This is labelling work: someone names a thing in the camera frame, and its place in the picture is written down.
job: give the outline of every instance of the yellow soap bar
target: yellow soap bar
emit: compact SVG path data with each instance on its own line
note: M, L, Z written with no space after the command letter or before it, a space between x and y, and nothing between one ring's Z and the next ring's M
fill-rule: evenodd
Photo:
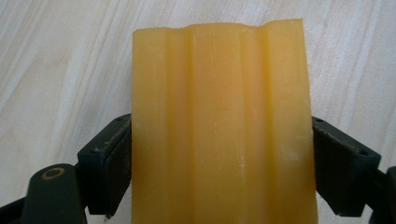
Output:
M300 20L133 43L133 223L318 223Z

